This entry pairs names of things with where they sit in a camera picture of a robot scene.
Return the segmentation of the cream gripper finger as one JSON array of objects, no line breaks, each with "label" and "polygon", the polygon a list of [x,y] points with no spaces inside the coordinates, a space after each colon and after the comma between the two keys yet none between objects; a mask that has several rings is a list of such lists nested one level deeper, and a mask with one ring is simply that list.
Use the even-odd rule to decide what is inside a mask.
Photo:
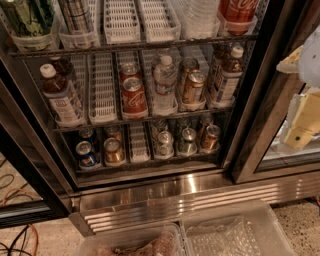
[{"label": "cream gripper finger", "polygon": [[299,46],[289,56],[280,61],[276,66],[276,70],[286,74],[297,73],[302,48],[303,46]]},{"label": "cream gripper finger", "polygon": [[320,90],[295,94],[287,115],[288,130],[283,142],[294,149],[303,149],[320,131]]}]

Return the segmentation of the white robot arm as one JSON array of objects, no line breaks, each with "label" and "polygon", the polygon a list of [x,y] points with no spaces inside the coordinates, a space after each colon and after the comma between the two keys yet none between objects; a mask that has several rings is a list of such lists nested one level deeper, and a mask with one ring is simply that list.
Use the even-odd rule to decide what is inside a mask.
[{"label": "white robot arm", "polygon": [[295,94],[289,104],[286,126],[280,141],[295,150],[304,149],[320,132],[320,26],[289,56],[279,62],[276,70],[297,74],[309,89]]}]

